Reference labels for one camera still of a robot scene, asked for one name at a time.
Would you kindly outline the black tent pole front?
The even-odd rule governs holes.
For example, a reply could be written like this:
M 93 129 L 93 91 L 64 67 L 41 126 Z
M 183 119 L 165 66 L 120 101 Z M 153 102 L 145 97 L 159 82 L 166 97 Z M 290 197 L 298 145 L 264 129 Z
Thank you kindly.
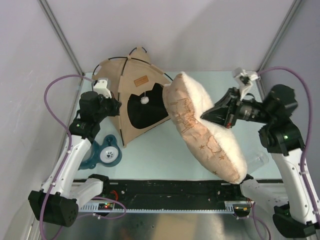
M 141 46 L 135 47 L 127 57 L 150 62 L 147 50 Z M 122 103 L 122 106 L 116 123 L 122 145 L 126 147 L 129 142 L 145 132 L 143 128 L 139 129 L 133 126 L 134 120 L 138 118 L 129 117 L 128 110 L 133 111 L 133 113 L 138 112 L 137 108 L 141 106 L 141 97 L 148 91 L 150 78 L 148 77 L 149 65 L 136 60 L 128 60 L 124 72 L 121 74 L 124 63 L 122 64 L 117 87 L 117 98 Z

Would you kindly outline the beige fabric pet tent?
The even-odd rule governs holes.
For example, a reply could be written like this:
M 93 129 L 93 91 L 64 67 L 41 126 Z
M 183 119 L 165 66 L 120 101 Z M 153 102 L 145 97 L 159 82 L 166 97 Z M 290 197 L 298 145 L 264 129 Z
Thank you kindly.
M 123 147 L 138 136 L 169 120 L 163 102 L 163 88 L 172 78 L 151 63 L 144 47 L 126 56 L 110 57 L 98 64 L 94 80 L 108 80 L 108 89 L 121 103 L 119 115 L 111 121 Z

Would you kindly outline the cream fluffy cushion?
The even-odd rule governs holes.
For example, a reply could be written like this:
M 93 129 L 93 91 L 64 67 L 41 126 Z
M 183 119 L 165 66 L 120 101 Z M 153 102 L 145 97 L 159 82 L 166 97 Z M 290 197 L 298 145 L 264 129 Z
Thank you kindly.
M 240 184 L 248 167 L 232 130 L 201 119 L 214 107 L 205 88 L 185 72 L 165 84 L 162 99 L 168 116 L 191 154 L 209 172 L 231 184 Z

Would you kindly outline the clear plastic water bottle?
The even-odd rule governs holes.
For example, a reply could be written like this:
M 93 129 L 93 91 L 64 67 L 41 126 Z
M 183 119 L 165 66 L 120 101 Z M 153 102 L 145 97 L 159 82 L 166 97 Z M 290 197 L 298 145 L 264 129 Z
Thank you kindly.
M 247 173 L 252 174 L 269 163 L 269 157 L 262 151 L 250 153 L 246 157 Z

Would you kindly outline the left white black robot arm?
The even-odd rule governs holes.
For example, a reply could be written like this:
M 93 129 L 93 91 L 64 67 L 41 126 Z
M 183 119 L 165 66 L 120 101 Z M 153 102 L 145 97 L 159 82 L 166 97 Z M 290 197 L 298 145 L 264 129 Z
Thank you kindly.
M 100 123 L 120 114 L 120 102 L 108 90 L 87 91 L 80 96 L 76 118 L 68 128 L 66 147 L 46 182 L 28 196 L 30 207 L 38 221 L 70 227 L 80 208 L 94 197 L 107 199 L 111 187 L 103 177 L 89 177 L 72 190 L 75 175 L 91 148 Z

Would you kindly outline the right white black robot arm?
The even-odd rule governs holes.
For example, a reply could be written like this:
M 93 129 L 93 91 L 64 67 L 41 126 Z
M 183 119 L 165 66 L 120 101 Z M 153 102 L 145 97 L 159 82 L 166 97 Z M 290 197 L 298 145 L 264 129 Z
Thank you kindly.
M 263 102 L 242 100 L 240 90 L 233 87 L 201 115 L 203 120 L 227 129 L 237 120 L 263 124 L 258 132 L 260 142 L 278 167 L 288 201 L 282 202 L 250 175 L 233 185 L 231 194 L 238 201 L 247 197 L 270 213 L 278 232 L 292 239 L 310 237 L 320 228 L 313 209 L 320 206 L 319 199 L 311 183 L 305 183 L 311 178 L 306 162 L 301 162 L 306 145 L 291 120 L 297 107 L 294 90 L 283 84 L 273 86 Z

